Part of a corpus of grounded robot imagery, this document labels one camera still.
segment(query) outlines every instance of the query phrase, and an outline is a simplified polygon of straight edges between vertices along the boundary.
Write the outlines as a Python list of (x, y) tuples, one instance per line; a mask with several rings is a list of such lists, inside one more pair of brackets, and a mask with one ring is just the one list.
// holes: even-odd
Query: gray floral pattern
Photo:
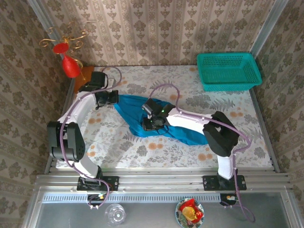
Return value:
[[(213, 114), (223, 111), (252, 140), (250, 149), (237, 153), (238, 167), (271, 167), (265, 142), (248, 91), (204, 92), (196, 66), (125, 66), (119, 94), (148, 97), (156, 86), (173, 83), (180, 89), (182, 109)], [(105, 71), (117, 79), (115, 70)], [(153, 97), (175, 103), (173, 88), (156, 90)], [(217, 158), (208, 145), (188, 146), (164, 136), (136, 137), (113, 106), (93, 109), (81, 126), (87, 155), (104, 168), (126, 167), (216, 167)], [(245, 146), (239, 140), (238, 148)], [(65, 167), (58, 161), (58, 168)]]

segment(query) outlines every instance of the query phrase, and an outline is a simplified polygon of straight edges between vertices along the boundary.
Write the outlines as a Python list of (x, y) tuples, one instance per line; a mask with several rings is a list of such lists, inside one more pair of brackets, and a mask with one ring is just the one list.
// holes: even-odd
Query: floral wallpaper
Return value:
[(20, 227), (36, 175), (48, 160), (46, 125), (57, 119), (69, 80), (40, 47), (44, 30), (26, 1), (0, 1), (0, 227)]
[(249, 51), (274, 0), (42, 0), (54, 26), (90, 35), (94, 66), (191, 65), (203, 52)]
[(277, 160), (304, 214), (304, 2), (290, 0), (258, 54), (256, 93)]

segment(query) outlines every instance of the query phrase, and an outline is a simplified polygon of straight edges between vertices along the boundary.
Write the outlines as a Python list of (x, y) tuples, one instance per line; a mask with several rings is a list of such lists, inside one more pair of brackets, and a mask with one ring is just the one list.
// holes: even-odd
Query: decorative plate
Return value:
[(176, 208), (175, 208), (175, 217), (176, 217), (176, 220), (178, 222), (178, 224), (183, 227), (183, 228), (200, 228), (201, 225), (203, 224), (204, 222), (204, 219), (205, 219), (205, 212), (204, 212), (204, 208), (203, 206), (201, 205), (200, 202), (194, 200), (195, 202), (195, 206), (198, 207), (198, 209), (203, 212), (203, 217), (200, 219), (199, 222), (197, 223), (191, 223), (191, 222), (188, 222), (185, 218), (185, 216), (182, 214), (181, 211), (179, 211), (181, 205), (190, 200), (191, 198), (185, 198), (185, 199), (182, 199), (177, 205), (176, 205)]

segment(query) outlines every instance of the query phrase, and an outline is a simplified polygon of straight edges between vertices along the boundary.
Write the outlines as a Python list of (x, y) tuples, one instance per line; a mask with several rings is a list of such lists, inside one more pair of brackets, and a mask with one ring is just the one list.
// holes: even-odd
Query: purple cable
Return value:
[[(176, 98), (176, 102), (175, 102), (175, 106), (176, 106), (176, 109), (177, 111), (179, 111), (180, 113), (182, 113), (182, 111), (178, 108), (178, 101), (179, 101), (179, 98), (180, 98), (180, 91), (179, 89), (175, 86), (175, 85), (172, 85), (170, 83), (165, 83), (165, 84), (161, 84), (161, 85), (158, 85), (157, 87), (155, 87), (152, 92), (150, 93), (150, 96), (149, 98), (151, 98), (152, 94), (155, 92), (155, 90), (157, 90), (158, 88), (160, 87), (163, 87), (163, 86), (170, 86), (170, 87), (173, 87), (176, 89), (177, 91), (177, 98)], [(185, 116), (188, 116), (188, 117), (192, 117), (192, 118), (202, 118), (202, 116), (200, 115), (195, 115), (195, 114), (189, 114), (189, 113), (184, 113)], [(220, 121), (217, 121), (217, 120), (213, 120), (213, 119), (210, 119), (210, 118), (207, 118), (207, 117), (203, 117), (205, 120), (208, 120), (210, 122), (214, 122), (216, 124), (219, 124), (219, 125), (222, 125), (226, 128), (229, 128), (231, 130), (233, 130), (234, 132), (236, 132), (237, 134), (239, 134), (246, 142), (247, 142), (247, 146), (243, 147), (243, 148), (240, 148), (240, 149), (236, 149), (232, 152), (232, 167), (233, 167), (233, 176), (234, 176), (234, 182), (235, 182), (235, 186), (236, 186), (236, 193), (237, 193), (237, 197), (238, 197), (238, 201), (239, 201), (239, 206), (241, 207), (242, 209), (242, 212), (244, 214), (244, 216), (246, 217), (246, 219), (252, 223), (254, 223), (256, 221), (256, 217), (254, 216), (254, 214), (247, 208), (245, 208), (242, 204), (242, 201), (241, 201), (241, 196), (240, 196), (240, 193), (239, 193), (239, 188), (238, 188), (238, 182), (237, 182), (237, 168), (236, 168), (236, 158), (235, 158), (235, 153), (236, 152), (239, 152), (239, 151), (242, 151), (242, 150), (246, 150), (250, 147), (251, 145), (251, 141), (249, 140), (249, 138), (247, 136), (245, 136), (242, 132), (240, 132), (238, 129), (234, 128), (234, 127), (231, 127), (229, 126), (228, 124), (226, 123), (222, 123)], [(248, 210), (251, 215), (253, 216), (253, 219), (250, 219), (249, 216), (245, 213), (245, 210)]]
[(102, 205), (104, 204), (104, 202), (106, 202), (106, 200), (108, 199), (109, 193), (110, 193), (110, 187), (109, 187), (108, 183), (105, 182), (104, 180), (99, 179), (99, 178), (91, 178), (91, 177), (87, 176), (86, 174), (82, 173), (80, 170), (78, 170), (78, 169), (75, 167), (74, 164), (71, 165), (71, 164), (68, 162), (68, 159), (67, 159), (67, 156), (66, 156), (66, 151), (65, 151), (65, 148), (64, 148), (64, 144), (63, 144), (63, 129), (64, 129), (65, 125), (66, 125), (67, 120), (70, 118), (71, 113), (72, 113), (73, 110), (77, 107), (78, 103), (79, 103), (82, 99), (84, 99), (85, 97), (87, 97), (87, 96), (89, 96), (89, 95), (91, 95), (91, 94), (94, 94), (94, 93), (98, 93), (98, 92), (102, 92), (102, 91), (107, 91), (107, 90), (113, 89), (113, 88), (115, 88), (115, 87), (121, 82), (121, 80), (122, 80), (122, 78), (123, 78), (123, 75), (122, 75), (122, 72), (120, 71), (120, 69), (118, 69), (118, 68), (115, 67), (115, 66), (106, 66), (105, 68), (103, 68), (103, 70), (102, 70), (101, 72), (103, 72), (107, 67), (115, 68), (116, 70), (118, 70), (119, 75), (120, 75), (119, 81), (118, 81), (114, 86), (112, 86), (112, 87), (110, 87), (110, 88), (98, 89), (98, 90), (89, 92), (89, 93), (83, 95), (82, 97), (80, 97), (80, 98), (73, 104), (73, 106), (71, 107), (70, 111), (67, 113), (66, 118), (64, 119), (64, 121), (63, 121), (63, 123), (62, 123), (62, 125), (61, 125), (60, 133), (59, 133), (60, 148), (61, 148), (61, 151), (62, 151), (63, 158), (64, 158), (65, 162), (67, 163), (67, 165), (68, 165), (70, 168), (73, 168), (73, 169), (74, 169), (76, 172), (78, 172), (80, 175), (83, 175), (83, 176), (85, 176), (86, 178), (89, 178), (89, 179), (91, 179), (91, 180), (99, 181), (99, 182), (103, 183), (103, 184), (106, 186), (106, 188), (107, 188), (107, 193), (106, 193), (106, 196), (105, 196), (105, 198), (104, 198), (104, 201), (103, 201), (101, 204), (99, 204), (99, 207), (102, 206)]

